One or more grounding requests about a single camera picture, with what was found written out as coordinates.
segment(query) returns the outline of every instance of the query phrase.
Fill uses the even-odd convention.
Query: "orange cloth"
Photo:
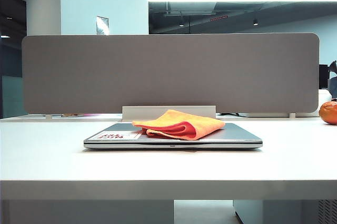
[[[149,136],[159,134],[178,139],[197,140],[222,128],[225,123],[210,117],[168,110],[156,120],[133,121],[132,125],[147,129],[146,134]]]

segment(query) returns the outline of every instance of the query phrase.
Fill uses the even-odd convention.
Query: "wall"
[[[147,0],[61,0],[62,34],[96,34],[96,16],[110,34],[148,34]]]
[[[241,30],[240,33],[266,33],[266,32],[313,32],[320,39],[320,64],[331,64],[337,60],[336,45],[337,15],[330,15],[303,21],[289,22],[267,27],[253,27]]]
[[[61,0],[27,0],[27,35],[61,33]]]

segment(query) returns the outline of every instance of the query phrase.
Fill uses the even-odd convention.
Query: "laptop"
[[[131,123],[116,123],[84,140],[90,149],[253,149],[262,147],[262,139],[234,123],[198,140],[149,137]]]

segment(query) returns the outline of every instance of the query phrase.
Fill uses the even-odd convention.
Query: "orange fruit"
[[[337,101],[323,103],[318,113],[326,123],[337,125]]]

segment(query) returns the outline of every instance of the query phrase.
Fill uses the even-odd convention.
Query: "gray partition panel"
[[[319,40],[310,33],[28,36],[29,113],[216,105],[217,112],[311,112]]]

